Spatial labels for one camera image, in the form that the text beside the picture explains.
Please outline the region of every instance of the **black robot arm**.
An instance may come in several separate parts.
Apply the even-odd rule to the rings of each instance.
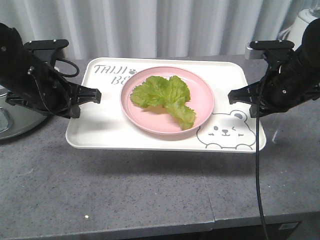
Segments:
[[[228,94],[230,104],[250,104],[250,115],[255,118],[257,112],[260,117],[283,113],[320,97],[320,18],[307,26],[296,51],[287,40],[253,41],[249,46],[262,52],[268,68],[260,81],[232,90]]]
[[[56,60],[69,43],[65,39],[30,41],[25,45],[15,28],[0,23],[0,85],[9,92],[6,102],[43,115],[79,118],[79,105],[100,103],[98,89],[67,81],[74,77],[55,70]]]

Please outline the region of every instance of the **lettuce leaf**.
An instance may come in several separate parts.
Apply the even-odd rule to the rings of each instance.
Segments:
[[[171,76],[169,80],[162,76],[150,76],[133,89],[130,99],[141,108],[162,105],[178,120],[182,130],[194,125],[196,113],[185,105],[191,99],[190,90],[178,76]]]

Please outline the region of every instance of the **silver pot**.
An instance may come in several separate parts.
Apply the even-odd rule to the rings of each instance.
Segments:
[[[25,107],[6,103],[7,92],[0,85],[0,140],[23,134],[47,118]]]

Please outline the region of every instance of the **table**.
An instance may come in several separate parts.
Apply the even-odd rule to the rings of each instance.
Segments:
[[[266,70],[243,55],[185,57]],[[89,60],[75,60],[81,83]],[[73,69],[59,65],[62,72]],[[0,238],[127,239],[260,224],[255,155],[76,149],[68,119],[49,117],[0,141]],[[320,101],[261,119],[261,197],[267,224],[320,216]]]

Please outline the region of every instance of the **bear cartoon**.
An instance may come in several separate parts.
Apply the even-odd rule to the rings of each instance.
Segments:
[[[252,150],[256,135],[247,124],[247,115],[240,110],[212,113],[209,121],[196,132],[206,149]]]

